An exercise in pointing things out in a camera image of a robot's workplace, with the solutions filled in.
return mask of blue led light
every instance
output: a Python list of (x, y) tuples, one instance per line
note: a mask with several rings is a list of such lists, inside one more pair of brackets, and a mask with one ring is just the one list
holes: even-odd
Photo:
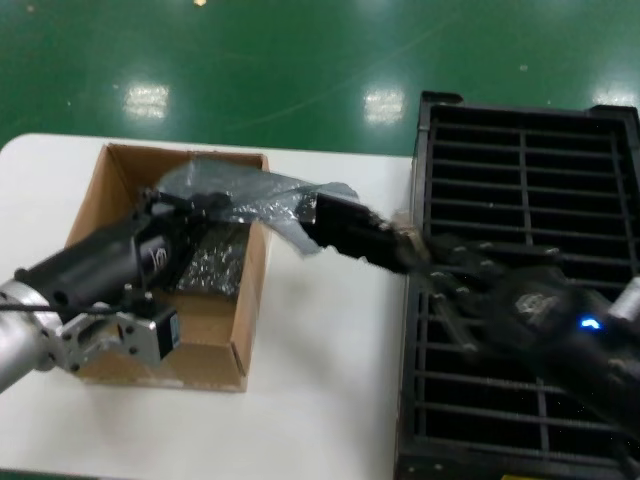
[(591, 316), (584, 316), (580, 319), (580, 326), (582, 328), (589, 328), (591, 330), (600, 330), (602, 325), (595, 318)]

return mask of open cardboard box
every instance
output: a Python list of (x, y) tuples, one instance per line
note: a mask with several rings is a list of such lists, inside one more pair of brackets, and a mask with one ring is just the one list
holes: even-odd
[[(131, 212), (139, 191), (189, 162), (194, 153), (268, 170), (263, 155), (186, 152), (127, 145), (102, 148), (67, 245)], [(160, 387), (244, 391), (264, 281), (269, 233), (254, 224), (237, 301), (217, 295), (172, 294), (167, 301), (180, 318), (181, 344), (159, 368), (107, 352), (78, 372), (86, 380)]]

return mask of black plastic crate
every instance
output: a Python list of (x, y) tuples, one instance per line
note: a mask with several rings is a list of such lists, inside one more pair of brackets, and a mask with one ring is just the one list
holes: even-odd
[[(638, 123), (628, 107), (505, 110), (424, 93), (414, 221), (427, 235), (556, 246), (568, 277), (614, 299), (639, 267)], [(623, 479), (612, 427), (511, 359), (466, 362), (413, 281), (404, 342), (397, 478)]]

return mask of plastic bag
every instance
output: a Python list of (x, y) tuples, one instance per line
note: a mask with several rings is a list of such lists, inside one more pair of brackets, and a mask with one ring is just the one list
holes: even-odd
[(302, 255), (320, 251), (300, 222), (315, 219), (315, 194), (325, 193), (357, 201), (343, 183), (315, 185), (297, 178), (233, 164), (215, 157), (196, 156), (166, 174), (156, 186), (161, 192), (189, 198), (224, 193), (231, 203), (212, 212), (221, 223), (212, 228), (178, 282), (177, 289), (237, 296), (249, 225), (259, 221), (276, 231)]

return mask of green floor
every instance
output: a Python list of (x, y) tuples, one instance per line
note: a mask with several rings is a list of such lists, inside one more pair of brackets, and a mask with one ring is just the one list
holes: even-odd
[(409, 155), (424, 89), (636, 104), (638, 19), (632, 0), (4, 0), (0, 145), (55, 132)]

